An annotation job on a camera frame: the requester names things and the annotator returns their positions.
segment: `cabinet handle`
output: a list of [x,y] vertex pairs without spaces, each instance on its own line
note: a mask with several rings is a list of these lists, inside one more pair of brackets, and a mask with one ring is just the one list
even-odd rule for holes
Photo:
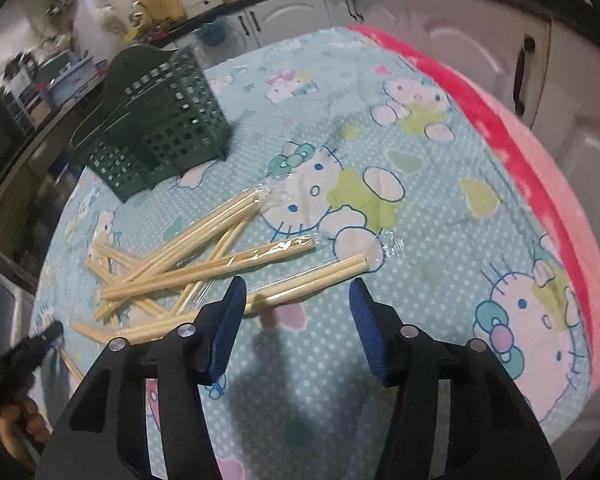
[[351,16],[354,20],[358,20],[356,15],[351,12],[351,6],[349,5],[349,0],[344,0],[345,5],[347,6],[347,10],[349,11],[349,16]]
[[365,21],[365,17],[358,12],[358,0],[353,0],[353,10],[356,13],[356,19],[360,20],[360,23]]
[[255,25],[255,26],[256,26],[256,30],[257,30],[258,32],[262,32],[262,31],[260,30],[260,24],[258,23],[258,20],[256,19],[256,13],[255,13],[255,12],[253,12],[252,10],[250,10],[249,14],[251,15],[251,19],[253,20],[253,25]]
[[249,29],[247,28],[247,26],[244,24],[244,20],[242,19],[242,16],[238,16],[238,19],[240,20],[240,24],[242,25],[242,30],[244,30],[244,33],[247,36],[250,36],[249,34]]
[[525,36],[525,41],[522,43],[522,48],[518,53],[518,62],[516,63],[516,76],[513,79],[513,104],[516,109],[516,115],[522,117],[525,113],[525,104],[520,99],[520,91],[522,90],[522,82],[525,78],[525,58],[526,54],[533,54],[536,51],[536,40],[531,36]]

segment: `green plastic basket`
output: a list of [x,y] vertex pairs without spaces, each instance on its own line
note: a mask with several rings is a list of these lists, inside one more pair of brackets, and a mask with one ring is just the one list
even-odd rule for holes
[[231,126],[193,50],[137,45],[111,63],[101,104],[74,133],[74,156],[126,202],[165,178],[225,160]]

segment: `table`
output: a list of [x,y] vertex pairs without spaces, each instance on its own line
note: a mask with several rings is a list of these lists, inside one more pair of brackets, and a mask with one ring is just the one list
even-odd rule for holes
[[[249,288],[363,250],[376,301],[433,338],[483,338],[550,442],[571,424],[600,384],[600,254],[564,178],[515,117],[462,76],[364,27],[273,44],[206,76],[235,124],[227,160],[124,205],[85,171],[43,268],[33,329],[62,320],[66,349],[86,372],[102,346],[69,323],[96,309],[98,282],[82,266],[94,237],[141,256],[243,189],[277,179],[280,202],[234,250],[297,233],[322,241],[311,254],[243,273]],[[202,303],[227,284],[213,282]],[[225,375],[201,389],[224,480],[375,471],[395,393],[368,370],[347,290],[342,283],[242,322]],[[67,390],[59,366],[52,356],[36,387],[51,421]],[[148,384],[150,458],[164,476],[157,394]]]

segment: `white cabinet door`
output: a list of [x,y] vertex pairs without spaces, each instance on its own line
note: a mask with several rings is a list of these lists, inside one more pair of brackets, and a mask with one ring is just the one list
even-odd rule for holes
[[533,132],[567,177],[600,247],[600,49],[558,23]]
[[176,40],[175,43],[180,48],[192,44],[198,62],[204,70],[258,47],[254,31],[243,11],[227,15],[224,27],[224,40],[217,45],[205,45],[195,32]]
[[458,70],[510,110],[516,70],[525,37],[535,52],[523,54],[519,101],[521,120],[531,126],[542,93],[549,53],[550,24],[490,0],[408,0],[410,43]]
[[267,0],[245,12],[260,46],[331,27],[324,0]]
[[407,0],[324,0],[333,27],[368,25],[409,41]]

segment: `pink table edge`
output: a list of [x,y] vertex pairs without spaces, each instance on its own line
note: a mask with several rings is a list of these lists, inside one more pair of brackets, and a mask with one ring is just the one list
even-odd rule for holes
[[509,172],[552,238],[580,303],[591,354],[590,397],[600,386],[600,250],[566,178],[533,133],[483,89],[382,30],[362,25],[350,30],[400,54],[435,80]]

